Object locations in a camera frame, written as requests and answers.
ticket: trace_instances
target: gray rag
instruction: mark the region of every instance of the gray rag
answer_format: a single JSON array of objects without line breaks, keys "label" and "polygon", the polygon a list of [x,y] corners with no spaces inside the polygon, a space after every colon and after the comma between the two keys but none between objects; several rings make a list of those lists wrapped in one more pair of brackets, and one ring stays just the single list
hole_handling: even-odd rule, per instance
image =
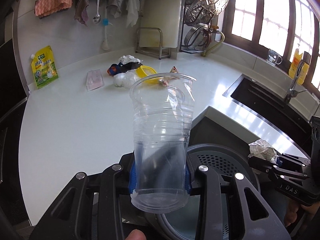
[{"label": "gray rag", "polygon": [[75,20],[87,26],[86,22],[89,20],[86,8],[89,5],[89,0],[79,0],[76,6],[76,13],[73,17]]},{"label": "gray rag", "polygon": [[107,8],[108,8],[108,13],[113,15],[115,18],[118,18],[121,16],[120,0],[109,0]]}]

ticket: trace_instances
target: clear plastic cup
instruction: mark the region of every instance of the clear plastic cup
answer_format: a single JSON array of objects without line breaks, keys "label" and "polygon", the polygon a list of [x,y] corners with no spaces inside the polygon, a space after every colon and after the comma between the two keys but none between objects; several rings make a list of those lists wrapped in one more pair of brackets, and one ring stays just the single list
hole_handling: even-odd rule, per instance
[{"label": "clear plastic cup", "polygon": [[184,184],[193,81],[178,73],[160,73],[130,89],[137,176],[131,202],[145,212],[169,213],[188,202]]}]

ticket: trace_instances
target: kitchen sink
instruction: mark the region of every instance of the kitchen sink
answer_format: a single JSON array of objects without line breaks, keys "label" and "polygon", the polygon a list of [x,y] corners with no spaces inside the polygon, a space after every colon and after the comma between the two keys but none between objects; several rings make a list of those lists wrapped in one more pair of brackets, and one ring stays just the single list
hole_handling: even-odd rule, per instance
[{"label": "kitchen sink", "polygon": [[276,130],[282,132],[298,148],[311,155],[311,126],[291,106],[271,90],[251,78],[241,75],[223,94],[234,102],[259,116]]}]

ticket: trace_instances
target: yellow hose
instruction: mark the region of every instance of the yellow hose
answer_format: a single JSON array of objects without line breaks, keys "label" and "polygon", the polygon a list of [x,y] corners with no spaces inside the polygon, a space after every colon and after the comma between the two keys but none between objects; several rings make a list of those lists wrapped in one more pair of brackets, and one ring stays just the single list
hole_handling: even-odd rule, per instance
[{"label": "yellow hose", "polygon": [[218,47],[221,43],[224,42],[224,39],[225,39],[224,34],[220,31],[217,31],[217,33],[221,34],[221,40],[217,44],[214,44],[210,49],[207,49],[206,52],[202,52],[201,53],[202,57],[206,57],[212,50],[214,50],[216,47]]}]

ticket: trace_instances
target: orange textured cloth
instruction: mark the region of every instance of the orange textured cloth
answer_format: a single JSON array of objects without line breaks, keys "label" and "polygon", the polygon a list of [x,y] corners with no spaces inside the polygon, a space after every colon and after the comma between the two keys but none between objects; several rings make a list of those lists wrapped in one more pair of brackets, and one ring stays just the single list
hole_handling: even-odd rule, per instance
[{"label": "orange textured cloth", "polygon": [[72,0],[38,0],[35,5],[35,14],[43,17],[71,6]]}]

